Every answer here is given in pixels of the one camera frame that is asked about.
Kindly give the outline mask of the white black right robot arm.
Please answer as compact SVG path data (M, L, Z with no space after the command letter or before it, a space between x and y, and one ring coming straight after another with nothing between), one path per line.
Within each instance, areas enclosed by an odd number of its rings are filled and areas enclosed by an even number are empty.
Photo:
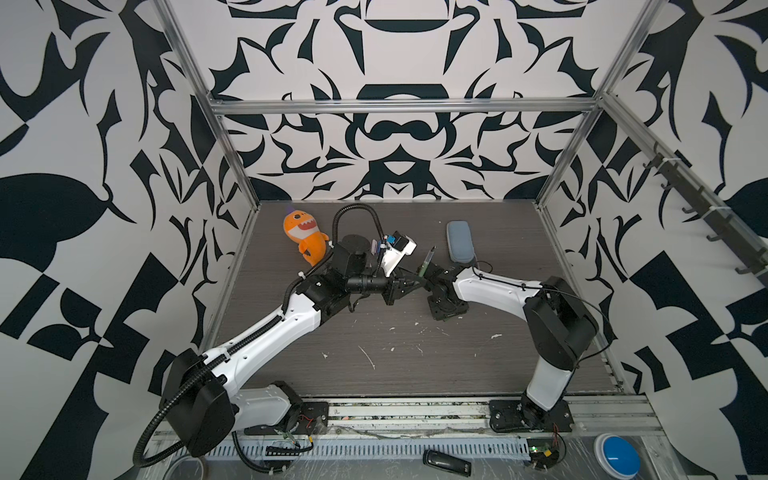
M516 280L474 266L428 266L425 288L436 320L458 317L471 303L523 319L539 355L532 378L517 401L489 403L496 433L553 432L570 429L570 407L563 399L570 381L597 336L599 325L567 281Z

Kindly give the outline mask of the thin dark green pen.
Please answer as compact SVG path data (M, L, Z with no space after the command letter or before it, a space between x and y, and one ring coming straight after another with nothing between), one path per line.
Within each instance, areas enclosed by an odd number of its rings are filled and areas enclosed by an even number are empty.
M419 271L418 271L418 275L420 277L424 277L425 276L425 274L426 274L426 272L427 272L427 270L429 268L429 265L431 264L432 259L434 257L435 250L436 250L436 247L432 246L429 249L429 251L427 252L427 254L426 254L426 256L425 256L425 258L424 258L424 260L423 260L423 262L422 262L422 264L421 264L421 266L419 268Z

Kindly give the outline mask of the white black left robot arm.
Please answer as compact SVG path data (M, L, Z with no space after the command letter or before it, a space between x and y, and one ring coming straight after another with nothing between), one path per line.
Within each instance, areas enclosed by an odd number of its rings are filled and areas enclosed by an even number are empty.
M415 241L400 232L385 234L369 204L338 210L323 245L324 255L289 284L273 312L217 347L202 354L187 350L173 361L158 412L134 449L135 467L155 465L181 449L202 456L251 427L291 430L301 397L283 382L246 395L245 383L294 341L351 307L352 295L379 294L391 305L424 284L399 265L414 252Z

